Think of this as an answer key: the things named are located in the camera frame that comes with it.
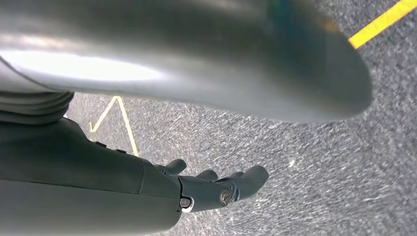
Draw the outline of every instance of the shiny metal surface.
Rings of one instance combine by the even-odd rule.
[[[0,3],[0,55],[49,88],[302,122],[372,100],[360,56],[303,0]]]

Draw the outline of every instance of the yellow painted line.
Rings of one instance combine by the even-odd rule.
[[[98,118],[98,121],[96,122],[96,124],[94,126],[92,125],[91,122],[89,123],[90,133],[95,133],[97,131],[97,129],[100,127],[101,123],[103,122],[103,120],[107,116],[107,114],[109,113],[110,109],[112,108],[112,106],[116,102],[116,100],[117,100],[117,96],[114,96],[112,98],[112,100],[110,101],[110,103],[107,105],[106,109],[101,114],[101,116]]]
[[[124,120],[124,125],[126,126],[126,129],[127,129],[127,134],[129,135],[130,144],[132,145],[133,154],[135,156],[139,156],[138,149],[136,148],[135,139],[133,138],[132,128],[130,127],[129,118],[127,117],[127,113],[126,113],[126,109],[124,108],[123,101],[122,101],[121,97],[119,97],[119,96],[117,96],[117,100],[118,100],[119,105],[120,105],[121,114],[122,114],[123,120]]]
[[[92,125],[91,122],[89,123],[90,132],[95,133],[97,131],[97,129],[100,127],[104,118],[107,116],[107,114],[109,113],[110,109],[113,107],[113,105],[116,101],[119,103],[119,106],[120,106],[120,109],[121,109],[121,115],[123,116],[124,125],[126,126],[126,129],[127,129],[127,134],[129,136],[130,144],[132,145],[133,154],[135,156],[139,156],[138,149],[137,149],[136,143],[135,143],[135,139],[133,137],[132,128],[130,127],[129,118],[127,117],[127,113],[126,113],[126,109],[124,107],[123,101],[122,101],[121,97],[119,97],[119,96],[114,96],[112,98],[110,103],[107,105],[107,108],[101,114],[100,118],[98,119],[98,121],[96,122],[96,124],[94,126]]]
[[[401,0],[373,22],[353,35],[349,41],[359,48],[417,7],[417,0]]]

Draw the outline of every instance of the bolt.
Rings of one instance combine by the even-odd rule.
[[[227,190],[224,190],[221,194],[220,194],[220,204],[222,206],[227,206],[230,203],[230,193]]]
[[[187,208],[191,205],[191,201],[187,198],[181,198],[181,200],[179,201],[179,205],[183,208]]]

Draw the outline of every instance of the yellow road marking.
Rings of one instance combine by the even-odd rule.
[[[368,24],[366,27],[361,29],[358,33],[356,33],[354,36],[352,36],[349,41],[353,45],[355,49],[359,48],[369,40],[371,40],[373,37],[384,31],[386,28],[400,20],[402,17],[410,13],[412,10],[414,10],[417,7],[417,0],[401,0],[396,5],[391,7],[389,10],[387,10],[385,13],[383,13],[381,16],[379,16],[377,19],[375,19],[373,22]],[[126,109],[124,108],[123,101],[121,97],[114,96],[112,100],[110,101],[107,108],[104,110],[103,114],[101,114],[100,118],[98,119],[97,123],[93,126],[92,123],[89,123],[90,132],[94,133],[97,131],[99,126],[101,125],[103,119],[106,117],[108,112],[110,111],[111,107],[114,105],[116,100],[119,103],[121,114],[123,116],[124,124],[127,129],[127,134],[129,136],[130,144],[132,145],[133,153],[135,156],[139,156],[138,150],[135,144],[135,140],[133,137],[132,128],[129,124],[129,118],[126,113]]]
[[[417,7],[417,0],[401,0],[373,22],[353,35],[349,41],[359,48]]]
[[[104,112],[101,114],[101,116],[98,118],[98,121],[96,122],[96,124],[93,126],[92,123],[89,123],[90,126],[90,133],[95,133],[97,131],[97,129],[99,128],[99,126],[101,125],[101,123],[103,122],[104,118],[107,116],[107,113],[109,113],[110,109],[112,108],[113,104],[116,102],[117,96],[114,96],[112,98],[112,100],[110,101],[110,103],[107,105],[106,109],[104,110]]]
[[[129,135],[130,144],[132,145],[133,154],[135,156],[139,156],[138,149],[136,148],[135,139],[133,138],[132,128],[130,127],[129,118],[127,117],[127,113],[126,113],[126,109],[124,108],[123,101],[122,101],[121,97],[119,97],[119,96],[118,96],[117,100],[118,100],[119,105],[120,105],[121,114],[122,114],[123,120],[124,120],[124,125],[126,126],[126,129],[127,129],[127,134]]]
[[[130,127],[129,118],[127,117],[126,109],[124,108],[124,104],[123,104],[123,101],[122,101],[120,96],[114,96],[112,98],[109,105],[107,105],[107,108],[101,114],[100,118],[98,119],[97,123],[94,126],[92,125],[91,122],[89,123],[90,132],[95,133],[97,131],[97,129],[100,127],[102,121],[107,116],[107,114],[109,113],[110,109],[112,108],[112,106],[114,105],[114,103],[116,101],[119,103],[119,106],[120,106],[120,109],[121,109],[121,115],[123,116],[124,125],[126,126],[126,129],[127,129],[127,134],[129,136],[130,144],[132,145],[133,154],[135,156],[139,156],[138,149],[137,149],[136,143],[135,143],[135,139],[133,137],[132,128]]]

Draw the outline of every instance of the gray asphalt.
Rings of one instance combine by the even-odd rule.
[[[315,0],[352,36],[394,0]],[[375,101],[363,115],[321,125],[245,117],[207,107],[123,98],[142,158],[188,162],[186,174],[263,165],[271,174],[251,200],[184,214],[167,236],[417,234],[417,11],[359,49]],[[77,94],[68,112],[89,137],[132,153],[111,96]]]

